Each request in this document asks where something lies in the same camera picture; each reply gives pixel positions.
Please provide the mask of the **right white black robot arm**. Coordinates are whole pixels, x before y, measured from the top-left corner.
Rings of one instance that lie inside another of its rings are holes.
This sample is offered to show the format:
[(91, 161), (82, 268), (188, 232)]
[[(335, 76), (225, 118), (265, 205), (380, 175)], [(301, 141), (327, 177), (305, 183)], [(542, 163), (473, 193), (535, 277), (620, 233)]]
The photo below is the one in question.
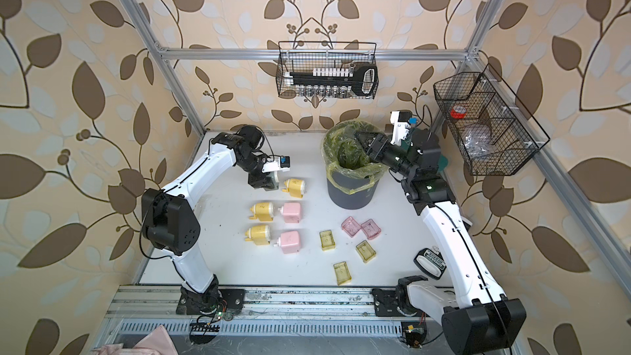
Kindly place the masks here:
[(371, 161), (401, 175), (406, 199), (429, 228), (451, 279), (449, 294), (427, 279), (401, 279), (404, 307), (438, 322), (455, 354), (511, 350), (527, 312), (519, 299), (506, 296), (476, 249), (455, 195), (439, 173), (436, 134), (414, 128), (400, 142), (380, 132), (357, 131), (354, 137)]

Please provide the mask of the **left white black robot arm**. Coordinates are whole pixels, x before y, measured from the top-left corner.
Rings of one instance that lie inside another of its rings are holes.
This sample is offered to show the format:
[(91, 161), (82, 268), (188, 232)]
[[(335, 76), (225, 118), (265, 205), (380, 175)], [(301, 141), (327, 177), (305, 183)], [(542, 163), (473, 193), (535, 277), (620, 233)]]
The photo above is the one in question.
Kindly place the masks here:
[(141, 236), (172, 262), (182, 279), (183, 299), (202, 314), (222, 309), (226, 302), (197, 244), (201, 226), (194, 208), (212, 184), (235, 166), (247, 173), (252, 188), (278, 189), (279, 172), (290, 169), (291, 159), (263, 152), (266, 141), (265, 133), (254, 125), (235, 133), (221, 132), (184, 173), (161, 189), (144, 191), (141, 197)]

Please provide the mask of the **yellow transparent shavings tray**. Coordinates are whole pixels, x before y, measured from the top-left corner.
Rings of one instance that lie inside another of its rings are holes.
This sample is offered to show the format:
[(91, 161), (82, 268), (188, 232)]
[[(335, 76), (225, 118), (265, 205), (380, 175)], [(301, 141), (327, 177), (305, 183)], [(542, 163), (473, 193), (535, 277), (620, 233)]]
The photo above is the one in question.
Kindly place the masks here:
[(320, 245), (322, 251), (334, 250), (336, 247), (335, 238), (331, 230), (320, 232)]

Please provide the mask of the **pink cloth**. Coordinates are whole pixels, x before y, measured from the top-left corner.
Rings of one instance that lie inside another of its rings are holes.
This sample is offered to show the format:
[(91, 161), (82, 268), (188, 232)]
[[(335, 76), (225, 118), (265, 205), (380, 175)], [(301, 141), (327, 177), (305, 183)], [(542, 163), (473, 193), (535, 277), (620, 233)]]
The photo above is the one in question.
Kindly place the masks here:
[(122, 343), (106, 344), (90, 351), (98, 355), (178, 355), (178, 351), (169, 333), (159, 325), (146, 335), (134, 347), (125, 348)]

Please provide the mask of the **clear plastic bag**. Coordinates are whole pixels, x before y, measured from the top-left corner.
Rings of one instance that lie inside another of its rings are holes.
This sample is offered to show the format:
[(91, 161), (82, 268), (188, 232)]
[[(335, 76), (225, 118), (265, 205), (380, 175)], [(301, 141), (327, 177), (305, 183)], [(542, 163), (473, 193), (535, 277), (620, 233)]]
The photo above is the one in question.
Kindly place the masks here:
[(493, 152), (491, 140), (491, 128), (486, 124), (471, 124), (463, 130), (463, 145), (471, 159), (488, 159)]

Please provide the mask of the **pink transparent shavings tray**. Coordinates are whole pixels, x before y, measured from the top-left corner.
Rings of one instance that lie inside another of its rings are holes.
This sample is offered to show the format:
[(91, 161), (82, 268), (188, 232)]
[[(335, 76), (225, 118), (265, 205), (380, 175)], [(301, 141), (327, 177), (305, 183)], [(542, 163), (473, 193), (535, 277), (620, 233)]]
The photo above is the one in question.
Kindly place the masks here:
[(362, 230), (362, 227), (355, 218), (350, 216), (341, 223), (341, 229), (346, 233), (346, 235), (353, 238)]

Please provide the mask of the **yellow sharpener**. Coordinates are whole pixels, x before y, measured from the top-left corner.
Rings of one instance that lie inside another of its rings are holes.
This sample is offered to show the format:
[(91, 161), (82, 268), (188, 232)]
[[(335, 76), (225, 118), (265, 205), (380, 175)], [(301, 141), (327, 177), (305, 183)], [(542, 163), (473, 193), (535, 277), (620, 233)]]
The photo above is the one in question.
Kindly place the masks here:
[(260, 222), (272, 222), (274, 220), (274, 204), (272, 202), (259, 202), (250, 209), (250, 220)]
[(249, 228), (245, 233), (245, 241), (254, 243), (256, 246), (264, 246), (270, 244), (270, 226), (255, 225)]
[(298, 178), (287, 179), (284, 182), (283, 192), (288, 193), (291, 197), (302, 199), (306, 193), (306, 183)]

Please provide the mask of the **socket set holder black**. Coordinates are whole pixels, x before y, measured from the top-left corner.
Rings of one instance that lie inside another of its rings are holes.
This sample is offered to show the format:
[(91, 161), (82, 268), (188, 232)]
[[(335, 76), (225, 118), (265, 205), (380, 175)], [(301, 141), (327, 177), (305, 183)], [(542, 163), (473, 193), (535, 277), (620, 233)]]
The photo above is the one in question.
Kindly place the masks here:
[(280, 97), (373, 99), (379, 85), (378, 67), (352, 63), (350, 67), (320, 67), (311, 70), (278, 71)]

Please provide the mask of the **green plastic tool case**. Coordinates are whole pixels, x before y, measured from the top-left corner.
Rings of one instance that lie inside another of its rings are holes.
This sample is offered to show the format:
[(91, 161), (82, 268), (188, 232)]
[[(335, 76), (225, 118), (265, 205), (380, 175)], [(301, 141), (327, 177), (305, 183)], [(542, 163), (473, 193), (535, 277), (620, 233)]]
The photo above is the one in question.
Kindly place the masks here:
[(442, 154), (440, 156), (439, 162), (438, 162), (438, 170), (440, 172), (444, 171), (445, 168), (449, 165), (449, 160)]

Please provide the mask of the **yellow sharpener front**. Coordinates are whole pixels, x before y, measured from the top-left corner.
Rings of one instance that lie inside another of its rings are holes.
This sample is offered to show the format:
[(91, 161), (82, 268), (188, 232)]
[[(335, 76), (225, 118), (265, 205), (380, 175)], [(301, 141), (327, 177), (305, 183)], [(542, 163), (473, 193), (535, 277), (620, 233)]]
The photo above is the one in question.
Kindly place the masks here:
[(256, 246), (264, 246), (270, 244), (270, 226), (255, 225), (249, 228), (245, 233), (245, 241), (254, 243)]

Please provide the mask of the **green plastic bin liner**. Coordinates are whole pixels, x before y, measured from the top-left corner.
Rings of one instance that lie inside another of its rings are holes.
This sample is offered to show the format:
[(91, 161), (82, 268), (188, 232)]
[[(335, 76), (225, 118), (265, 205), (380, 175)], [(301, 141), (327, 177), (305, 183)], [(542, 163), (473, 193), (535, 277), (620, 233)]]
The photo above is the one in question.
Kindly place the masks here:
[(354, 119), (333, 126), (322, 141), (321, 151), (325, 161), (325, 171), (333, 168), (361, 169), (366, 168), (371, 174), (381, 178), (388, 168), (384, 164), (371, 162), (364, 153), (360, 142), (354, 137), (355, 131), (380, 132), (375, 125), (363, 120)]

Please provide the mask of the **pink sharpener front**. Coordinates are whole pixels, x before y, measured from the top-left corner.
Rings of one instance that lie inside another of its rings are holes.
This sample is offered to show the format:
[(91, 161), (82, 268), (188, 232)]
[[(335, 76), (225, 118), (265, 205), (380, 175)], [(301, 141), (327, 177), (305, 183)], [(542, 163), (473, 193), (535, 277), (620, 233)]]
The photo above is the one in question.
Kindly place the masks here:
[(276, 246), (285, 255), (299, 252), (301, 249), (301, 238), (299, 231), (287, 231), (281, 233), (276, 242)]

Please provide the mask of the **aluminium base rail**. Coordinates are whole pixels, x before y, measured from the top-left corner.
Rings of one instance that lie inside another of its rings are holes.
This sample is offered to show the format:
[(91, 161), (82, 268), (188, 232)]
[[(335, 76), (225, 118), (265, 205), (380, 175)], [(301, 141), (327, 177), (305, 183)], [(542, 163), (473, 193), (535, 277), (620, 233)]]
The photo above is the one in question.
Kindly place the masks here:
[(109, 318), (218, 317), (261, 320), (404, 320), (393, 287), (221, 286), (223, 302), (202, 307), (178, 285), (125, 285), (110, 303)]

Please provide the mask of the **grey trash bin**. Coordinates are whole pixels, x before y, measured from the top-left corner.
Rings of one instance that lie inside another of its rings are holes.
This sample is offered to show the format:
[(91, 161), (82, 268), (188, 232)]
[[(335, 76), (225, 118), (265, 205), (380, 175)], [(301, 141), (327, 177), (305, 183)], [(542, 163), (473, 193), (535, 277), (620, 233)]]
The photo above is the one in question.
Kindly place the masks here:
[(329, 168), (327, 189), (335, 205), (345, 210), (360, 210), (373, 199), (380, 178), (361, 169)]

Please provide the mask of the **pink sharpener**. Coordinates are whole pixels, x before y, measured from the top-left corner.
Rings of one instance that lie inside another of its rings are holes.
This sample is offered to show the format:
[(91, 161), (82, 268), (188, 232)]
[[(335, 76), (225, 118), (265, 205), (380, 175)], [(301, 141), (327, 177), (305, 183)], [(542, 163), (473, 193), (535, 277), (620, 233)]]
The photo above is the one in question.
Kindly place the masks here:
[(302, 219), (302, 206), (299, 202), (287, 202), (279, 208), (284, 223), (299, 224)]
[(301, 238), (299, 231), (287, 231), (281, 233), (276, 242), (276, 246), (285, 255), (299, 252), (301, 249)]

